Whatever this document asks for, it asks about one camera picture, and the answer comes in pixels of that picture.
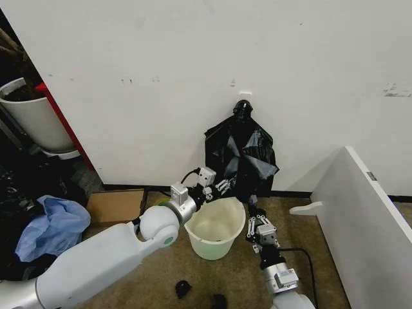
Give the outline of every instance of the brown carpet floor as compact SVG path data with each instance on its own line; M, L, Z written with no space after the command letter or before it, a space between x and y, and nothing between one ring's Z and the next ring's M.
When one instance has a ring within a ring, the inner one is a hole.
M147 205L162 198L152 192ZM309 251L315 268L319 308L350 308L316 217L291 216L295 206L307 205L309 199L261 198L258 207L277 227L277 238L282 247L303 247ZM405 217L412 221L412 205L398 205ZM270 308L272 298L265 288L259 267L259 256L242 234L235 240L229 253L217 261L206 261L197 256L182 229L176 242L147 257L132 273L99 293L82 309L94 308L206 308L212 306L213 294L224 294L228 308ZM88 229L90 237L102 229ZM300 281L298 292L313 301L310 272L306 257L299 252L284 252L287 265L295 268ZM192 285L191 291L178 299L174 286L180 280Z

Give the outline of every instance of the garbage bag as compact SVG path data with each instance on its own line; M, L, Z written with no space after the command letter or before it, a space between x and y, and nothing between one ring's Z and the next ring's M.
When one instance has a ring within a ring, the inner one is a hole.
M206 166L216 179L234 178L234 195L247 203L254 194L268 194L276 165L272 137L250 116L253 108L239 101L234 115L206 131Z
M22 262L45 253L62 254L81 241L81 233L90 224L89 213L75 201L50 195L37 201L43 205L45 215L33 219L21 234L15 253Z

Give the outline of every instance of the white pot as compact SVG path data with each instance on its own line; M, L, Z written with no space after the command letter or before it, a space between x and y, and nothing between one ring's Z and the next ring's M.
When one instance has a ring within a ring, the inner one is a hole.
M13 80L0 88L0 103L16 119L28 136L45 151L67 153L75 149L71 138L55 114L48 99L12 102L3 98L25 85L23 78Z

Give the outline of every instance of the cardboard box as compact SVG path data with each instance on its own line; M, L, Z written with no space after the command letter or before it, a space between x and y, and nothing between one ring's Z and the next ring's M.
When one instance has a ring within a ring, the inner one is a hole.
M90 227L109 227L139 217L144 190L108 191L92 194L86 207Z

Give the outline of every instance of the white wall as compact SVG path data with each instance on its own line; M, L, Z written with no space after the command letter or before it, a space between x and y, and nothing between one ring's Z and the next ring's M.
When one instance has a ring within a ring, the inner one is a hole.
M412 195L410 0L0 3L105 183L202 165L203 132L247 89L274 137L273 189L311 191L350 144Z

